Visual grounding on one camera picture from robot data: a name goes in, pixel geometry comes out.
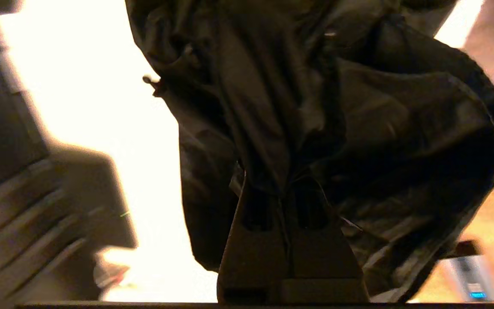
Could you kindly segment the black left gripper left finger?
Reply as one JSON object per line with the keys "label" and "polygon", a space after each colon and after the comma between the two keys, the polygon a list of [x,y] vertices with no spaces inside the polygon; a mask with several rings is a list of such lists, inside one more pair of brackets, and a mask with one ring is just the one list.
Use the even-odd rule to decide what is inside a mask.
{"label": "black left gripper left finger", "polygon": [[291,244],[282,201],[245,174],[217,278],[219,303],[285,303]]}

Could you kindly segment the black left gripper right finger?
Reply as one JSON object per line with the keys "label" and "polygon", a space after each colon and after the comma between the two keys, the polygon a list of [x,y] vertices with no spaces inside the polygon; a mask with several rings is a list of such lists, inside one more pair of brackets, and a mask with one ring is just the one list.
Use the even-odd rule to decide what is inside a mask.
{"label": "black left gripper right finger", "polygon": [[368,303],[363,272],[317,180],[302,176],[286,200],[283,303]]}

